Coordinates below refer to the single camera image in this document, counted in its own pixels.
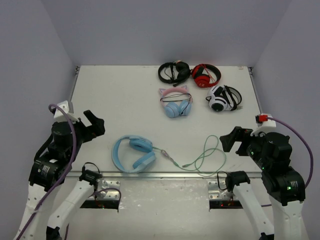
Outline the light blue headphones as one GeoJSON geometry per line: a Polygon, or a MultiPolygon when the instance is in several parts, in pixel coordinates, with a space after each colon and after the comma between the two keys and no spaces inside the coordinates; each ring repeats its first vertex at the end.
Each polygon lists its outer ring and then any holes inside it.
{"type": "Polygon", "coordinates": [[[156,160],[153,143],[138,135],[124,135],[113,145],[111,159],[122,173],[144,172],[156,160]]]}

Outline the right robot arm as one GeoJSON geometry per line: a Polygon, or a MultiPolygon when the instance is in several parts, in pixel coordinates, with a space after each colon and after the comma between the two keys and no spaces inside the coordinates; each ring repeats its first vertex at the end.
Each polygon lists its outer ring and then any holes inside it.
{"type": "Polygon", "coordinates": [[[219,138],[223,151],[240,146],[238,156],[250,157],[261,169],[262,183],[269,195],[273,222],[257,200],[248,175],[244,171],[228,172],[225,185],[235,195],[258,240],[302,239],[302,208],[306,198],[303,177],[290,166],[292,146],[289,136],[278,132],[259,133],[236,126],[231,133],[219,138]]]}

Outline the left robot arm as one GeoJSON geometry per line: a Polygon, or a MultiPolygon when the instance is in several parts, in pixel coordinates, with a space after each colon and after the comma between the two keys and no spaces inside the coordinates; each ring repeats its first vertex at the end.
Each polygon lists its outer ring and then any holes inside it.
{"type": "Polygon", "coordinates": [[[90,125],[67,111],[54,110],[56,120],[48,140],[36,153],[28,179],[28,197],[16,240],[65,240],[69,224],[83,203],[94,194],[102,178],[99,171],[82,168],[67,198],[53,210],[54,200],[82,144],[105,134],[105,121],[84,111],[90,125]]]}

